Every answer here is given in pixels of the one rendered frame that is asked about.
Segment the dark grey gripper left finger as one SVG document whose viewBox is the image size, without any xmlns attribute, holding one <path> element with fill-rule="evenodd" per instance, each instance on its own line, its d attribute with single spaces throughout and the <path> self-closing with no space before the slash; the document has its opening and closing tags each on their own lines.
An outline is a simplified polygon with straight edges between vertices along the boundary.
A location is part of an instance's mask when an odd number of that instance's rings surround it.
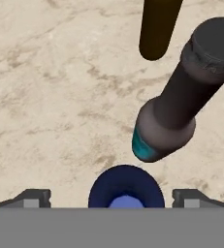
<svg viewBox="0 0 224 248">
<path fill-rule="evenodd" d="M 51 208 L 50 189 L 26 189 L 13 199 L 0 201 L 0 207 Z"/>
</svg>

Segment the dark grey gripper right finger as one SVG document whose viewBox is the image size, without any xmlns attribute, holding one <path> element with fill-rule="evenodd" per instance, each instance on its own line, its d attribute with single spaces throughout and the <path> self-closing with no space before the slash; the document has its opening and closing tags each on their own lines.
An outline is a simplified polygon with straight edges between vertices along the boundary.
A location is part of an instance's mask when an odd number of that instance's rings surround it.
<svg viewBox="0 0 224 248">
<path fill-rule="evenodd" d="M 224 207 L 224 202 L 210 199 L 197 189 L 174 189 L 172 207 L 177 208 L 215 208 Z"/>
</svg>

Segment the dark blue bottle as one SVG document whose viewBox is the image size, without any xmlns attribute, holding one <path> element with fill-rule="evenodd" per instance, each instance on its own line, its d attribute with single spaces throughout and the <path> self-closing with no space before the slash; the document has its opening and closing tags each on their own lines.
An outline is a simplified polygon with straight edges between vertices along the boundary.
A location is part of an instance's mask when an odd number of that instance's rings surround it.
<svg viewBox="0 0 224 248">
<path fill-rule="evenodd" d="M 112 167 L 97 177 L 89 193 L 88 207 L 111 207 L 122 197 L 138 200 L 142 207 L 165 207 L 155 179 L 145 170 L 129 165 Z"/>
</svg>

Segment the dark grey bottle teal label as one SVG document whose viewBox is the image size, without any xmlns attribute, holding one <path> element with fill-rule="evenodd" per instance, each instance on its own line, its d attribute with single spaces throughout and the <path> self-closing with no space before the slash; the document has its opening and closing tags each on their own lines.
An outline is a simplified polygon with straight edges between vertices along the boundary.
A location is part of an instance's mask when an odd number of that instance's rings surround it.
<svg viewBox="0 0 224 248">
<path fill-rule="evenodd" d="M 193 31 L 162 93 L 140 109 L 134 155 L 156 162 L 182 148 L 196 128 L 196 114 L 224 84 L 224 17 L 210 18 Z"/>
</svg>

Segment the dark amber glass bottle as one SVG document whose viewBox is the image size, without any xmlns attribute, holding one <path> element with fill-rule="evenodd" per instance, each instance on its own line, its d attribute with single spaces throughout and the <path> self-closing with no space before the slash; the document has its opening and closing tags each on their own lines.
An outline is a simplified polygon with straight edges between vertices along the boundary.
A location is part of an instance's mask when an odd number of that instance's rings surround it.
<svg viewBox="0 0 224 248">
<path fill-rule="evenodd" d="M 144 0 L 139 43 L 141 56 L 160 59 L 167 51 L 183 0 Z"/>
</svg>

